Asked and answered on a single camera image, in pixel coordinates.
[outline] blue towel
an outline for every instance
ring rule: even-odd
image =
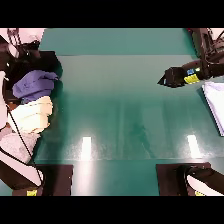
[[[34,70],[14,84],[13,95],[23,98],[25,103],[35,101],[43,96],[50,96],[54,89],[54,80],[58,80],[58,76],[54,72]]]

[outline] table surface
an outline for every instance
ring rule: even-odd
[[[195,58],[188,38],[183,29],[47,29],[40,49],[56,51],[63,72],[35,161],[74,164],[72,195],[158,195],[158,163],[208,161],[224,173],[203,82],[157,84]],[[83,137],[91,137],[87,162]],[[11,190],[0,183],[0,194]]]

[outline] pile of clothes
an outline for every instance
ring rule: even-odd
[[[0,147],[23,163],[28,163],[31,158],[17,129],[33,155],[40,133],[50,125],[48,116],[53,109],[50,94],[56,80],[58,76],[54,72],[33,70],[13,85],[13,95],[21,99],[21,104],[8,104],[13,119],[8,114],[8,123],[0,131]]]

